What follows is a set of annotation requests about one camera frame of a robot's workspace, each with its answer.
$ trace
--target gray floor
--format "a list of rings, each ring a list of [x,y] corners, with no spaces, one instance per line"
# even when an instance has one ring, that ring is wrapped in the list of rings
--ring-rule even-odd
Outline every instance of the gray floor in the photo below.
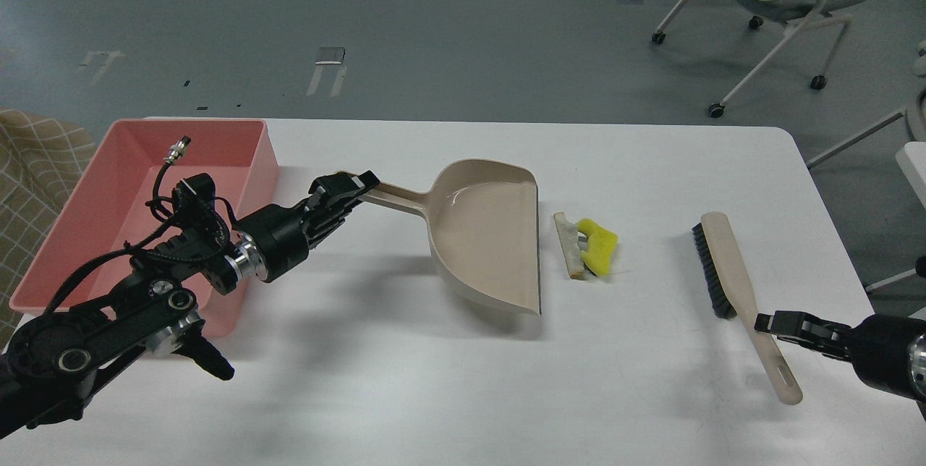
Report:
[[[835,30],[798,38],[708,119],[780,28],[751,32],[730,0],[692,0],[654,47],[674,2],[0,0],[0,103],[97,139],[143,116],[723,124],[782,127],[810,157],[924,83],[910,64],[926,0],[869,0],[822,93],[807,83]],[[307,96],[321,46],[347,48],[347,73],[337,87],[325,68]],[[905,142],[896,124],[814,171],[862,281],[926,252],[926,211],[893,158]],[[897,284],[875,307],[910,314],[923,285]]]

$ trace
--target yellow sponge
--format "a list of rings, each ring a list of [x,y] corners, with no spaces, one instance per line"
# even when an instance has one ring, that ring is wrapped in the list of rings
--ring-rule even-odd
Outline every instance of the yellow sponge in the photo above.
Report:
[[[596,276],[611,272],[611,255],[618,246],[618,235],[591,221],[581,219],[576,223],[579,232],[588,237],[588,251],[582,251],[582,262]]]

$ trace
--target pink plastic bin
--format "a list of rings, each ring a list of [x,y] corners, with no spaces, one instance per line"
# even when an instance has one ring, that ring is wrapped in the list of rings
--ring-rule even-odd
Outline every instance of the pink plastic bin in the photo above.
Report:
[[[161,194],[183,178],[209,173],[219,196],[234,206],[238,218],[271,202],[280,167],[262,120],[123,119],[113,123],[87,171],[52,226],[10,307],[41,314],[74,269],[97,255],[139,242],[157,226],[145,201],[151,198],[164,157],[180,137],[191,137],[185,157],[168,170]],[[218,208],[224,216],[224,208]],[[171,229],[165,237],[176,234]],[[104,295],[132,271],[129,258],[117,258],[93,272],[62,305]],[[204,335],[231,333],[241,313],[247,281],[229,295],[214,291],[195,276],[184,285],[196,294],[205,319]]]

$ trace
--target dustpan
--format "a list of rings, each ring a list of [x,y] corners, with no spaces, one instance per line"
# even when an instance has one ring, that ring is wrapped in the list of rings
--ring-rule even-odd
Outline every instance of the dustpan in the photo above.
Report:
[[[459,160],[429,192],[382,182],[362,200],[423,218],[437,272],[457,294],[540,315],[537,182],[528,170]]]

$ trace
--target black bristles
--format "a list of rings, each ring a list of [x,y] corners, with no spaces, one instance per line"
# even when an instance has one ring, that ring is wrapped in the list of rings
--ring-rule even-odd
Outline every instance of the black bristles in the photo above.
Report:
[[[711,307],[714,307],[714,314],[724,320],[732,320],[736,317],[736,310],[727,299],[726,292],[723,291],[721,278],[717,275],[717,269],[714,268],[714,258],[711,258],[708,239],[704,235],[704,227],[701,224],[692,228],[694,235],[694,246],[697,247],[697,254],[701,257],[701,265],[704,267],[704,278],[708,283],[708,294],[710,295]]]

